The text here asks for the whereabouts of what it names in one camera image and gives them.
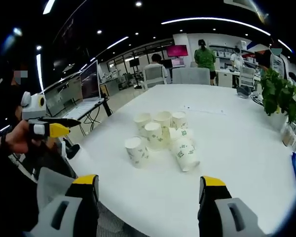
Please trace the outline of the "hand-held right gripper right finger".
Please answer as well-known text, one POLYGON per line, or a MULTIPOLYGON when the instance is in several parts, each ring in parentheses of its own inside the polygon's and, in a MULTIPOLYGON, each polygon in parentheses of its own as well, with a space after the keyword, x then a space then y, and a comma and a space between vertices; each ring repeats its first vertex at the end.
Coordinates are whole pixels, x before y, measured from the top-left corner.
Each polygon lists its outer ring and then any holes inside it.
POLYGON ((266 237, 257 215, 226 184, 214 177, 200 177, 198 227, 201 237, 266 237))

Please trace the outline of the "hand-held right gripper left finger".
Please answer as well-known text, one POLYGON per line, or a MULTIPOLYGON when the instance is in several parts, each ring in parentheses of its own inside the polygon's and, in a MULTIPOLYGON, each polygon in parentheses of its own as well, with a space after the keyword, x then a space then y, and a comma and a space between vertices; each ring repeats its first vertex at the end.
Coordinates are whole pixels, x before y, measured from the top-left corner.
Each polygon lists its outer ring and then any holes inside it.
POLYGON ((73 180, 64 195, 54 198, 25 237, 95 237, 99 219, 99 176, 73 180))

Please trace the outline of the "person's left hand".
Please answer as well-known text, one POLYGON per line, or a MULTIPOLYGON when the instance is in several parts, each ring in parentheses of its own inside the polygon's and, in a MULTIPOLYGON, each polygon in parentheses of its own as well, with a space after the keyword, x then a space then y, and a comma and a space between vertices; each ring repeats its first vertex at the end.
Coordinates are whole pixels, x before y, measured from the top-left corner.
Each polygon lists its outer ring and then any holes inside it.
POLYGON ((29 151, 30 145, 39 147, 43 140, 35 138, 30 132, 29 123, 22 120, 6 135, 5 142, 13 153, 25 154, 29 151))

